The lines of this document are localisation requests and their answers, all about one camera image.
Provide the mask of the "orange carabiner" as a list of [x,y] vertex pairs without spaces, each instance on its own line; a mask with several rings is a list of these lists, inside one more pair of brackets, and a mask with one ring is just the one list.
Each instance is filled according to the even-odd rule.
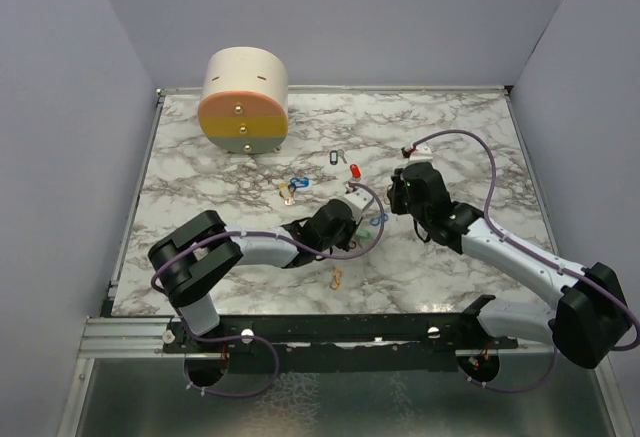
[[336,268],[333,273],[332,273],[332,277],[331,277],[331,281],[329,284],[329,288],[331,290],[338,290],[341,286],[341,280],[342,277],[344,276],[344,272],[342,269]]

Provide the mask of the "red tag key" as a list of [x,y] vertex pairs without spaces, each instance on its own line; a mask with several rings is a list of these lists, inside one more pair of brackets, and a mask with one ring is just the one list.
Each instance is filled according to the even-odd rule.
[[357,164],[351,164],[349,166],[351,172],[351,179],[354,181],[359,181],[361,179],[361,170]]

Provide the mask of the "yellow tag key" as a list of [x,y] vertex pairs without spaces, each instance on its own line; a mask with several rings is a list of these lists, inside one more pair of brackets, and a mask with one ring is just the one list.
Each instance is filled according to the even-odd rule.
[[285,205],[291,206],[295,203],[295,188],[291,184],[283,182],[278,189]]

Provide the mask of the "black tag key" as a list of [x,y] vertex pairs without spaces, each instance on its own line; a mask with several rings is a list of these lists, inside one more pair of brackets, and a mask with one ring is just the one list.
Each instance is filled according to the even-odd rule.
[[329,162],[331,165],[337,165],[339,162],[346,164],[347,160],[343,150],[331,150],[329,153]]

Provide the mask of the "green tag key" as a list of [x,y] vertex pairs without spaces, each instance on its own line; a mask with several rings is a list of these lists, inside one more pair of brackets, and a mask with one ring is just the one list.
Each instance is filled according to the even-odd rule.
[[355,238],[358,240],[369,240],[372,238],[372,234],[369,230],[358,229],[355,233]]

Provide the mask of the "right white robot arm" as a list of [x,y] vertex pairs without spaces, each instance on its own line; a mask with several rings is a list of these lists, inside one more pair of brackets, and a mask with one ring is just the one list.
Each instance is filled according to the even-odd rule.
[[431,163],[395,169],[387,196],[392,212],[411,216],[427,240],[496,268],[543,300],[541,306],[492,300],[460,322],[467,346],[481,348],[494,337],[522,338],[553,345],[572,363],[593,369],[631,328],[610,267],[567,261],[495,226],[483,211],[452,200]]

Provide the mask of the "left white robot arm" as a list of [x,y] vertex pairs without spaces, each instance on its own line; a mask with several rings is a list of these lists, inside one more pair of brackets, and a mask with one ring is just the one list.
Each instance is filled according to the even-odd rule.
[[160,273],[156,282],[188,325],[186,339],[206,352],[220,342],[220,316],[210,291],[238,266],[299,268],[347,251],[372,199],[357,191],[332,199],[311,217],[273,230],[242,231],[216,211],[200,213],[156,242],[147,257]]

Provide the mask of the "round pastel drawer box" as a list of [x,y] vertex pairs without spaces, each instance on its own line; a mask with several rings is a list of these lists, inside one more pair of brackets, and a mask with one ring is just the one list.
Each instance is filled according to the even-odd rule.
[[197,117],[217,147],[237,154],[263,154],[288,135],[288,75],[267,50],[230,47],[209,60]]

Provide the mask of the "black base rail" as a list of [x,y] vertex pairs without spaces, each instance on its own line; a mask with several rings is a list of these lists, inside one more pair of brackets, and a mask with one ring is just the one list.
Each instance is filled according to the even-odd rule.
[[453,372],[456,354],[511,350],[478,321],[483,296],[459,313],[226,315],[204,337],[173,321],[168,355],[217,360],[231,373],[267,374],[427,370]]

